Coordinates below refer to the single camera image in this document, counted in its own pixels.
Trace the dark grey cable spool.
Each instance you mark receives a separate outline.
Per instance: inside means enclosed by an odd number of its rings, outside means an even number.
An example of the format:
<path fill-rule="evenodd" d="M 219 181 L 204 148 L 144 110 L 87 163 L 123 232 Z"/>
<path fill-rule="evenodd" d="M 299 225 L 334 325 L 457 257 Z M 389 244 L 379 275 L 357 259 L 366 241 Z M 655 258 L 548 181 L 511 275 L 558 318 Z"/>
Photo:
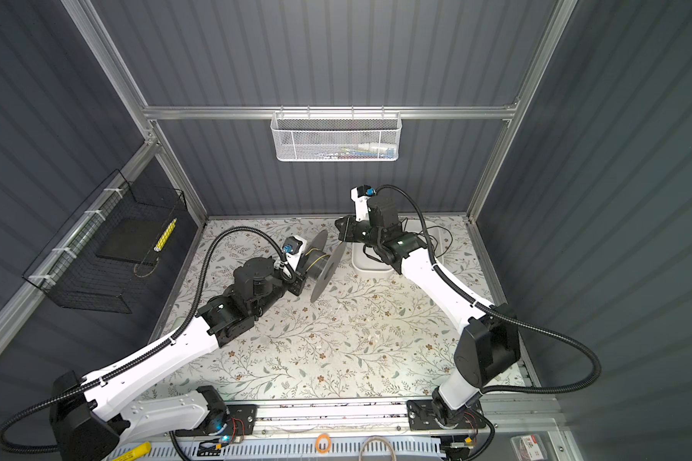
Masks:
<path fill-rule="evenodd" d="M 313 286 L 313 292 L 311 292 L 312 303 L 315 303 L 325 291 L 334 273 L 338 270 L 338 265 L 340 261 L 342 261 L 347 248 L 345 242 L 340 242 L 340 244 L 336 246 L 336 249 L 328 254 L 324 251 L 327 240 L 328 232 L 322 230 L 313 238 L 305 254 L 317 256 L 317 260 L 314 262 L 314 268 L 317 270 L 317 278 L 314 280 L 315 284 Z"/>

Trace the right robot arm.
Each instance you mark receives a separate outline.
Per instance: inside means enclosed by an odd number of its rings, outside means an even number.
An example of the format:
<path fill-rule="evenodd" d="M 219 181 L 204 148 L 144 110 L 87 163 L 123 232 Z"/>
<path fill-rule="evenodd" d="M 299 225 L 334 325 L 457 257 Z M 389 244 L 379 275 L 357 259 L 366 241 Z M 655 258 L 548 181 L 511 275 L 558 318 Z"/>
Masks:
<path fill-rule="evenodd" d="M 592 349 L 568 335 L 520 321 L 508 303 L 494 305 L 468 288 L 438 261 L 424 215 L 417 216 L 420 232 L 404 230 L 394 201 L 384 195 L 386 189 L 367 184 L 352 188 L 355 211 L 336 220 L 338 238 L 371 249 L 375 259 L 422 289 L 457 330 L 455 368 L 432 394 L 432 414 L 440 426 L 457 425 L 465 410 L 487 394 L 557 395 L 594 384 L 602 374 L 602 363 Z M 519 360 L 520 330 L 546 336 L 582 353 L 590 361 L 589 374 L 556 386 L 492 384 Z"/>

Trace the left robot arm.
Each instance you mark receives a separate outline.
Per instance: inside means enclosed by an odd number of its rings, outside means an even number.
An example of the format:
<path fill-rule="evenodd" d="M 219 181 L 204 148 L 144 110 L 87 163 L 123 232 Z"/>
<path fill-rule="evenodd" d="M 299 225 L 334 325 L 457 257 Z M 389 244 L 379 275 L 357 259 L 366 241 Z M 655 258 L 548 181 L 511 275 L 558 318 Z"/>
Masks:
<path fill-rule="evenodd" d="M 112 365 L 79 378 L 73 372 L 54 383 L 52 398 L 32 405 L 0 425 L 0 449 L 35 456 L 59 453 L 65 460 L 101 460 L 117 447 L 161 432 L 225 434 L 235 422 L 213 386 L 180 398 L 141 401 L 139 396 L 188 363 L 217 351 L 254 328 L 286 293 L 298 296 L 306 284 L 309 252 L 321 250 L 327 232 L 311 241 L 292 235 L 273 246 L 274 257 L 255 257 L 234 270 L 225 291 L 201 303 L 198 288 L 182 325 Z M 8 440 L 16 423 L 49 410 L 53 445 Z"/>

